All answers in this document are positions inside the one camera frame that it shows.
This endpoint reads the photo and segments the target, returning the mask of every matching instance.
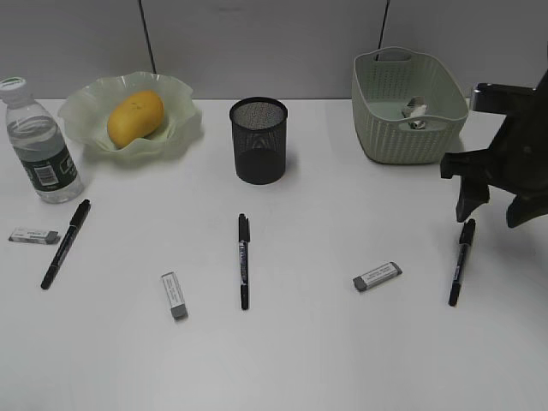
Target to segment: bowl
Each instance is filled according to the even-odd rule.
[[[153,90],[164,102],[164,121],[147,137],[117,148],[106,124],[110,113],[135,92]],[[168,75],[136,72],[120,77],[104,77],[68,96],[58,111],[64,121],[65,135],[115,156],[155,154],[181,142],[188,133],[185,124],[198,114],[192,88]]]

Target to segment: pen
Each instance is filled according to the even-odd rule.
[[[453,283],[451,285],[451,292],[449,295],[449,305],[452,307],[456,306],[456,302],[459,299],[462,284],[462,273],[464,272],[464,263],[466,262],[466,258],[470,252],[475,230],[476,222],[473,218],[470,218],[470,220],[462,226],[461,238],[459,240],[461,249],[459,251],[459,258],[456,261],[455,275],[453,276]]]
[[[80,203],[80,205],[78,205],[78,208],[76,209],[76,212],[72,216],[68,225],[67,234],[63,237],[63,241],[61,241],[61,245],[59,245],[55,257],[51,261],[50,268],[48,268],[48,271],[45,273],[44,280],[42,280],[42,283],[40,284],[42,289],[48,289],[51,286],[51,283],[53,283],[53,280],[59,271],[59,267],[65,260],[65,257],[67,256],[67,253],[69,252],[78,231],[80,231],[80,228],[86,219],[90,207],[91,204],[89,200],[84,200]]]
[[[239,251],[240,251],[240,298],[241,309],[249,308],[249,267],[247,266],[247,244],[249,238],[249,220],[245,215],[238,217]]]

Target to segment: plastic basket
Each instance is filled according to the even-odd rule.
[[[402,107],[424,96],[425,129],[411,129]],[[439,162],[458,136],[468,105],[453,76],[435,57],[401,47],[387,47],[354,60],[354,125],[366,155],[383,164]]]

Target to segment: yellow mango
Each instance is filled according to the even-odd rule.
[[[162,99],[152,90],[136,92],[110,113],[107,130],[112,142],[123,148],[152,133],[164,120]]]

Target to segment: black mesh pen holder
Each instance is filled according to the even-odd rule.
[[[285,172],[288,109],[274,98],[245,98],[230,109],[236,174],[251,184],[275,182]]]

